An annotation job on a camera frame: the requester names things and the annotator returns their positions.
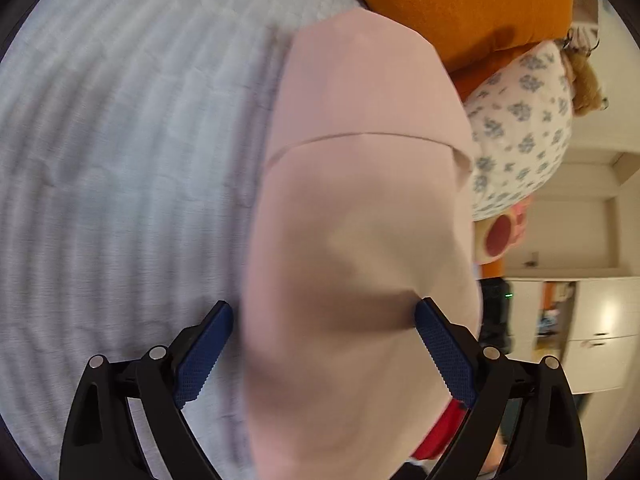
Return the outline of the orange bed frame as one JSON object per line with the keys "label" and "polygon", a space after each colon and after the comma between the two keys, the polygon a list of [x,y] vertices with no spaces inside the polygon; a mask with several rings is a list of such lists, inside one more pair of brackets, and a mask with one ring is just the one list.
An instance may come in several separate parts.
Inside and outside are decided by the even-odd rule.
{"label": "orange bed frame", "polygon": [[492,52],[486,58],[450,73],[449,76],[457,89],[460,100],[464,102],[491,75],[536,45],[537,43],[534,42],[521,47]]}

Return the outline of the pink garment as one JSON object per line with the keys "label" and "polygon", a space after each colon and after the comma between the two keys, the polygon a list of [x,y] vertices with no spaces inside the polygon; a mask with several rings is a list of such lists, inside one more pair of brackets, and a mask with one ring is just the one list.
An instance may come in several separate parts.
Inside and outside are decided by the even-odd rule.
{"label": "pink garment", "polygon": [[355,9],[302,29],[274,107],[243,278],[262,479],[387,479],[450,402],[414,327],[477,330],[472,128],[435,49]]}

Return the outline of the white blue floral pillow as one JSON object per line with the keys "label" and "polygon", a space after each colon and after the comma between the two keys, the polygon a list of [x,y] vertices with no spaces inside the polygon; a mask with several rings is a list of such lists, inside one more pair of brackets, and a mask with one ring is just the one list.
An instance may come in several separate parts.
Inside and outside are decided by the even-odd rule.
{"label": "white blue floral pillow", "polygon": [[541,188],[572,135],[572,87],[559,47],[545,41],[488,77],[464,102],[476,155],[475,221],[501,214]]}

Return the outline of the brown plush toy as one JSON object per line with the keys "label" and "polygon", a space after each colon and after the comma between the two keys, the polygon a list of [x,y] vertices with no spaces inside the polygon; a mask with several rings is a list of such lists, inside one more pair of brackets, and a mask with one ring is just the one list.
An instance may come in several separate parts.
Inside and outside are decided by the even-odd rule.
{"label": "brown plush toy", "polygon": [[584,117],[597,110],[604,110],[608,100],[602,93],[600,82],[585,50],[567,48],[561,51],[567,80],[572,88],[573,113]]}

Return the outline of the light blue quilted bedspread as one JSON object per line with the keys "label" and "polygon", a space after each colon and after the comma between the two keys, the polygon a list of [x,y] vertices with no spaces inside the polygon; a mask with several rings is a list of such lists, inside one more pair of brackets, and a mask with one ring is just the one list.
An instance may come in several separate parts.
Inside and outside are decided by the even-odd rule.
{"label": "light blue quilted bedspread", "polygon": [[58,474],[85,365],[240,301],[283,64],[358,0],[40,0],[1,63],[1,414]]}

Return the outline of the pink bear plush cushion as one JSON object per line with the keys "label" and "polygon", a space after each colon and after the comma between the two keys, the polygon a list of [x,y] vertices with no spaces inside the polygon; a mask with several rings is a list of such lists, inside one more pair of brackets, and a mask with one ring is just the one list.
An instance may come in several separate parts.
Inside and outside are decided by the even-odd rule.
{"label": "pink bear plush cushion", "polygon": [[532,199],[527,197],[500,214],[474,222],[474,259],[478,264],[499,260],[523,238]]}

